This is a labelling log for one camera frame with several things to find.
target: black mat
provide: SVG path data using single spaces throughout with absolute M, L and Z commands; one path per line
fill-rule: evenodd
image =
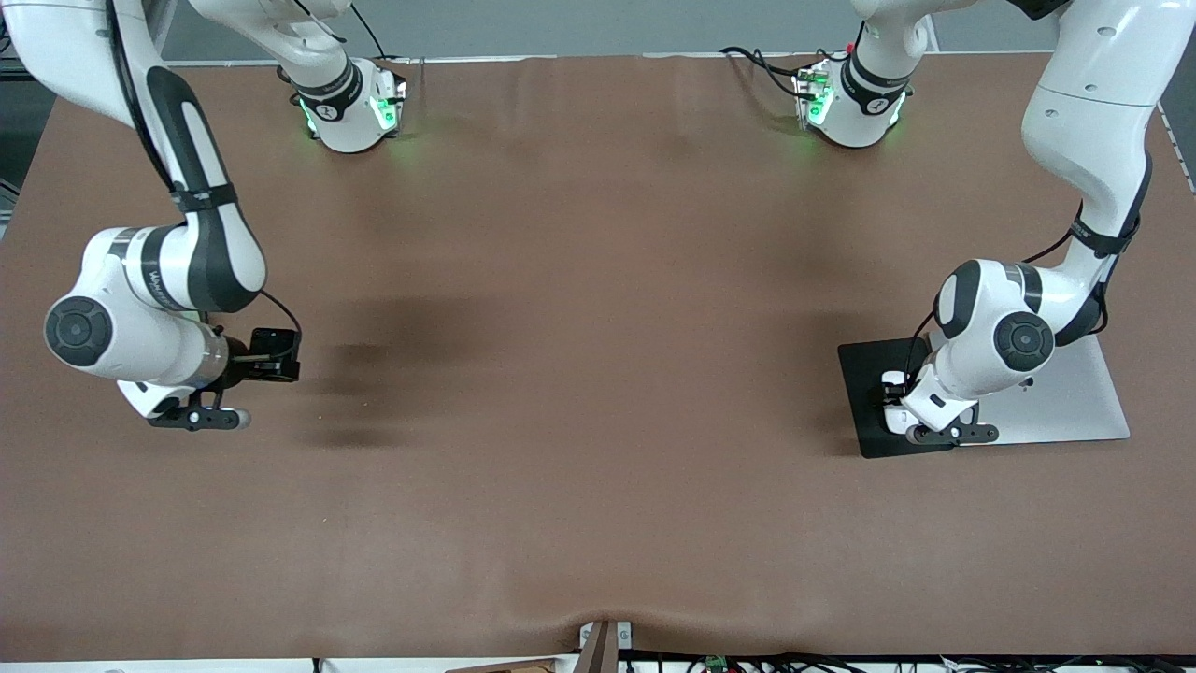
M 909 355 L 910 339 L 843 344 L 838 348 L 838 365 L 847 385 L 855 434 L 864 458 L 889 458 L 945 452 L 951 445 L 915 445 L 904 435 L 893 435 L 885 428 L 880 403 L 884 396 L 880 375 L 905 367 L 907 360 L 920 363 L 930 355 L 925 339 L 916 339 Z

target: green led light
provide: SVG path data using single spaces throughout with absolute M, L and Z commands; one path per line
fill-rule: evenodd
M 371 98 L 374 108 L 374 115 L 378 116 L 378 123 L 382 126 L 383 130 L 390 130 L 395 128 L 398 123 L 397 116 L 395 115 L 395 105 L 392 105 L 385 98 Z
M 893 114 L 892 116 L 889 117 L 889 126 L 897 123 L 897 120 L 901 118 L 901 106 L 902 103 L 904 102 L 905 102 L 905 94 L 902 93 L 901 98 L 897 98 L 897 102 L 893 104 Z
M 826 121 L 826 110 L 830 109 L 831 103 L 835 102 L 835 91 L 826 85 L 823 87 L 822 93 L 818 98 L 810 103 L 810 123 L 822 123 Z
M 316 130 L 316 122 L 311 118 L 311 110 L 307 109 L 307 103 L 304 103 L 303 99 L 300 99 L 299 109 L 303 110 L 303 116 L 307 118 L 307 130 L 311 130 L 312 133 L 318 133 Z

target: floor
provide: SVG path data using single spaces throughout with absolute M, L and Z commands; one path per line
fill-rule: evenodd
M 264 57 L 248 39 L 205 20 L 185 0 L 155 5 L 172 4 L 163 48 L 167 60 Z M 355 6 L 384 49 L 425 57 L 714 51 L 728 44 L 812 51 L 842 44 L 856 25 L 844 0 L 358 0 Z M 352 14 L 329 23 L 348 41 L 350 54 L 376 53 Z M 944 51 L 1049 50 L 1055 39 L 1050 18 L 1030 22 L 1001 0 L 938 14 L 934 24 Z M 0 178 L 20 185 L 53 100 L 36 84 L 0 82 Z M 1196 153 L 1196 44 L 1189 45 L 1163 102 L 1179 147 Z

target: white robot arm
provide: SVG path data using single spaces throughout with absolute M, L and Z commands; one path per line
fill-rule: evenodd
M 256 332 L 256 349 L 246 349 L 185 317 L 245 307 L 266 283 L 266 261 L 200 103 L 154 50 L 141 2 L 98 5 L 8 0 L 4 17 L 36 79 L 138 129 L 184 221 L 92 237 L 74 287 L 47 314 L 47 344 L 63 363 L 117 380 L 151 424 L 243 428 L 244 412 L 202 408 L 196 394 L 244 379 L 293 381 L 298 342 L 263 354 Z M 62 43 L 72 44 L 69 57 Z M 286 330 L 261 331 L 264 338 Z
M 808 122 L 842 145 L 878 141 L 896 120 L 869 100 L 901 102 L 925 50 L 919 26 L 926 12 L 968 4 L 856 0 L 858 10 L 874 8 L 886 20 L 873 25 L 877 14 L 861 12 L 865 26 L 852 57 L 820 63 L 824 71 L 838 71 L 826 85 L 834 106 L 823 104 L 820 117 Z M 1058 14 L 1058 45 L 1026 109 L 1021 134 L 1043 167 L 1080 191 L 1081 208 L 1058 265 L 971 259 L 944 282 L 934 318 L 945 343 L 911 378 L 904 372 L 884 377 L 891 396 L 889 429 L 915 442 L 927 429 L 938 434 L 948 428 L 984 396 L 1033 377 L 1055 348 L 1090 334 L 1105 314 L 1105 288 L 1137 231 L 1151 178 L 1146 127 L 1196 24 L 1196 0 L 1015 4 L 1027 13 L 1033 5 Z M 873 61 L 874 54 L 884 56 Z M 871 74 L 864 75 L 861 63 Z M 889 78 L 885 86 L 864 86 L 862 94 L 853 88 L 855 80 L 871 85 L 880 78 Z M 869 115 L 869 108 L 878 114 Z
M 349 0 L 191 0 L 205 18 L 257 43 L 299 93 L 312 135 L 336 152 L 361 152 L 398 131 L 407 82 L 349 59 L 324 20 Z

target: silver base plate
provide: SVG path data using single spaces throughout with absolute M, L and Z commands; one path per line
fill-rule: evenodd
M 941 331 L 930 334 L 934 349 L 942 341 Z M 982 398 L 980 421 L 1000 430 L 1001 438 L 993 445 L 1129 438 L 1129 426 L 1096 335 L 1056 349 L 1046 367 L 1025 384 Z

